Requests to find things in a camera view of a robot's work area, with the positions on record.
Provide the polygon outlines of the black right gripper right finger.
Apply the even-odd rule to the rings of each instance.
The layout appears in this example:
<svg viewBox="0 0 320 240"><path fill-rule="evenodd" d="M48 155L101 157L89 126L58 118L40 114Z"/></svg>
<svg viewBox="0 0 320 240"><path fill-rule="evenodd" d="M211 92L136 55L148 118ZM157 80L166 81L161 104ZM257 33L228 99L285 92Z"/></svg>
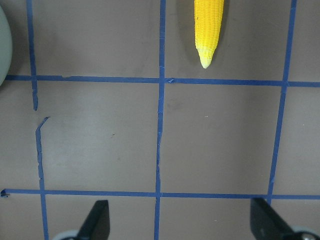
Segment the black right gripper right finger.
<svg viewBox="0 0 320 240"><path fill-rule="evenodd" d="M320 235L303 227L291 227L264 198L250 200L250 231L256 240L318 240Z"/></svg>

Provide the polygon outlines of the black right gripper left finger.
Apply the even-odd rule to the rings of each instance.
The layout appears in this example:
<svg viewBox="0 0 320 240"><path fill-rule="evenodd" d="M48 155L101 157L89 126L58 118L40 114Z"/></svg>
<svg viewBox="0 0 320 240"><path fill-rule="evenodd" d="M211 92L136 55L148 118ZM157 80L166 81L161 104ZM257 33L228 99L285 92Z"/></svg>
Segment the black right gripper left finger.
<svg viewBox="0 0 320 240"><path fill-rule="evenodd" d="M77 240L107 240L110 235L108 200L97 200L82 224Z"/></svg>

